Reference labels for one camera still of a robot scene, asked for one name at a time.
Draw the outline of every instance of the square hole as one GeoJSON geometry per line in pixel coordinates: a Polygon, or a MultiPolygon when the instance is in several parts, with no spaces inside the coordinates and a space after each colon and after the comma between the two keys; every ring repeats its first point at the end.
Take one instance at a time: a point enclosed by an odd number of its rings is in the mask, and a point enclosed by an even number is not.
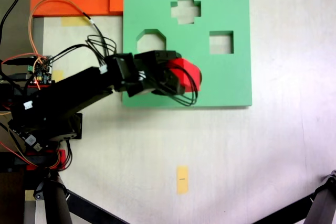
{"type": "Polygon", "coordinates": [[[233,31],[211,31],[209,42],[211,55],[234,53],[233,31]]]}

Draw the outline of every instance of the red foam piece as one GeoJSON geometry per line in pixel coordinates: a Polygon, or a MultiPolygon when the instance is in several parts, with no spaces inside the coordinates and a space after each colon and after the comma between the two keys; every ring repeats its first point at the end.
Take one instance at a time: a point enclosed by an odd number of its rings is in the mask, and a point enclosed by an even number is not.
{"type": "MultiPolygon", "coordinates": [[[[189,61],[187,61],[186,59],[176,59],[176,60],[172,60],[171,61],[174,64],[177,64],[179,66],[181,66],[182,68],[184,68],[189,74],[190,76],[194,79],[197,90],[199,91],[200,86],[201,86],[201,71],[200,69],[190,63],[189,61]]],[[[192,92],[192,85],[189,81],[188,76],[180,69],[171,69],[172,72],[179,78],[180,83],[182,86],[184,86],[185,88],[185,92],[192,92]]]]}

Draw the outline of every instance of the red wire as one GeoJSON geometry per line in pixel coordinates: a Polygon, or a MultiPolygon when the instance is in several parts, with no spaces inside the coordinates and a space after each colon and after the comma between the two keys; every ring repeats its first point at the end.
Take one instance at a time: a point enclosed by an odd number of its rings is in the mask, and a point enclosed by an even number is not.
{"type": "Polygon", "coordinates": [[[30,165],[26,160],[24,160],[20,155],[18,155],[17,153],[13,152],[10,148],[8,148],[6,145],[4,145],[3,142],[0,142],[0,145],[2,145],[3,147],[5,147],[7,150],[9,150],[11,153],[15,154],[16,156],[18,156],[22,161],[24,161],[25,163],[27,163],[28,165],[30,165]]]}

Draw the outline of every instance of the green foam board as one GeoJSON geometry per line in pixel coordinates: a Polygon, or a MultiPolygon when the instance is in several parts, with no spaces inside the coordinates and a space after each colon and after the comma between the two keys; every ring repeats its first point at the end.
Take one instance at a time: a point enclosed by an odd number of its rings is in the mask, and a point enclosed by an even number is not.
{"type": "MultiPolygon", "coordinates": [[[[203,81],[195,106],[249,106],[252,104],[249,0],[194,0],[201,16],[193,24],[178,24],[171,7],[178,0],[124,0],[123,51],[133,54],[137,41],[160,31],[166,49],[179,52],[197,65],[203,81]],[[232,35],[233,53],[212,55],[210,35],[232,35]]],[[[154,94],[123,95],[126,106],[170,106],[180,104],[154,94]]]]}

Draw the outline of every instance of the white floor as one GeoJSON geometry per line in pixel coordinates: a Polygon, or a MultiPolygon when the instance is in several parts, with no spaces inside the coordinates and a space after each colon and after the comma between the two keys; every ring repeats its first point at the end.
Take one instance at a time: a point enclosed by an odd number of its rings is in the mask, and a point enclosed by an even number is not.
{"type": "MultiPolygon", "coordinates": [[[[250,0],[253,106],[134,110],[111,95],[83,111],[66,186],[131,224],[248,224],[313,192],[336,168],[335,10],[336,0],[250,0]]],[[[121,48],[122,18],[95,21],[121,48]]],[[[47,18],[43,53],[92,33],[47,18]]],[[[96,65],[80,49],[55,68],[96,65]]]]}

